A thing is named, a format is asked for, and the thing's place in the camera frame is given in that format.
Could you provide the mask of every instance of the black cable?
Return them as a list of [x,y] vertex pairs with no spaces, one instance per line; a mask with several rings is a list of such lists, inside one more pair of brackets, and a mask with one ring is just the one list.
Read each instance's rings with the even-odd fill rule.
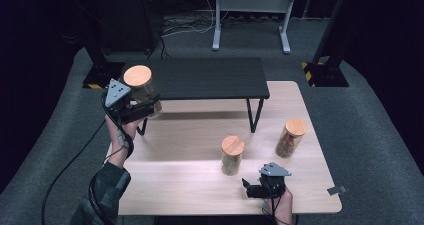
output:
[[53,182],[50,184],[49,189],[46,192],[46,195],[44,196],[43,199],[43,204],[41,206],[41,224],[45,225],[46,221],[45,221],[45,208],[46,208],[46,203],[47,203],[47,198],[49,197],[50,191],[52,190],[53,186],[55,185],[55,183],[57,182],[57,180],[59,179],[59,177],[66,171],[66,169],[68,169],[68,167],[79,157],[79,155],[87,148],[87,146],[91,143],[91,141],[93,140],[93,138],[96,136],[96,134],[99,132],[99,130],[103,127],[103,125],[105,124],[105,121],[103,121],[100,126],[96,129],[96,131],[93,133],[93,135],[90,137],[90,139],[88,140],[88,142],[83,146],[83,148],[71,159],[71,161],[62,169],[62,171],[60,171],[60,173],[56,176],[56,178],[53,180]]

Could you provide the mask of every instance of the hand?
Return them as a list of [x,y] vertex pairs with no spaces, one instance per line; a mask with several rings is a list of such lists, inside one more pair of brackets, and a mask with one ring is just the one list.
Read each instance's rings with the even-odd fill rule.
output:
[[[108,115],[105,115],[105,119],[109,130],[109,136],[112,141],[112,155],[109,157],[108,162],[114,164],[117,167],[123,168],[124,162],[127,159],[129,145],[127,142],[125,142],[125,147],[121,147],[121,144],[119,143],[118,139],[118,127],[116,127],[116,125],[112,122]],[[141,118],[139,120],[122,125],[122,129],[134,140],[135,134],[137,132],[137,127],[144,119],[145,118]]]
[[[118,128],[116,127],[116,125],[112,122],[112,120],[110,119],[110,117],[108,115],[105,115],[105,119],[106,119],[106,124],[109,130],[109,135],[110,135],[110,139],[112,140],[112,143],[114,142],[118,142]],[[135,134],[137,132],[137,127],[140,124],[141,121],[143,121],[146,118],[141,118],[139,120],[127,123],[125,125],[122,125],[122,128],[124,129],[124,131],[131,136],[132,139],[135,138]]]
[[[286,191],[281,195],[280,198],[274,199],[274,206],[277,206],[275,210],[275,218],[277,219],[278,225],[286,225],[292,223],[292,207],[293,207],[293,194],[286,186]],[[268,200],[268,211],[272,212],[272,201]]]

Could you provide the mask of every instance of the gray carpet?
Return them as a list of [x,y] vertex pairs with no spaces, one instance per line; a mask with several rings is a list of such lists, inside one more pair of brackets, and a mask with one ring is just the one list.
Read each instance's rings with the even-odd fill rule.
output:
[[[172,58],[261,57],[267,80],[298,83],[334,183],[349,190],[341,196],[341,212],[301,214],[299,224],[424,224],[424,178],[367,81],[342,63],[349,87],[311,88],[307,84],[301,62],[312,59],[327,22],[292,19],[290,55],[282,52],[277,33],[280,24],[275,21],[223,29],[218,52],[211,50],[213,30],[179,33],[165,37],[164,42]],[[160,57],[158,48],[150,59]],[[143,59],[143,53],[108,57],[109,61]],[[101,124],[102,91],[81,88],[90,68],[83,49],[75,57],[43,134],[0,196],[0,224],[39,224],[49,185]],[[50,193],[47,224],[69,222],[89,180],[101,167],[108,145],[103,127]],[[124,223],[150,225],[153,217],[121,217],[119,224]]]

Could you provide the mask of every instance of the dark background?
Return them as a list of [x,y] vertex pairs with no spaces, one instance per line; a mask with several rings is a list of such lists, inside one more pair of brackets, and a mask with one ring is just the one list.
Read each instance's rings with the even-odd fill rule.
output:
[[[206,6],[160,1],[165,15]],[[307,16],[330,17],[336,1],[310,0]],[[79,2],[96,14],[97,0]],[[302,17],[306,5],[295,0],[292,16]],[[345,0],[322,54],[341,56],[368,80],[421,171],[423,9],[422,0]],[[69,0],[0,0],[0,19],[3,191],[49,121],[83,44]],[[98,37],[98,24],[90,24]]]

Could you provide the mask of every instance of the black sleeve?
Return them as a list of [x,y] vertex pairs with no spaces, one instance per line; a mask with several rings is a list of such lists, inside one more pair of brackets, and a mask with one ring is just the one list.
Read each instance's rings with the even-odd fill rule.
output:
[[[114,223],[118,218],[119,199],[124,194],[130,180],[131,176],[127,170],[107,162],[90,183],[98,207]],[[82,197],[72,217],[71,225],[105,224],[93,207],[92,202],[89,188],[87,195]]]

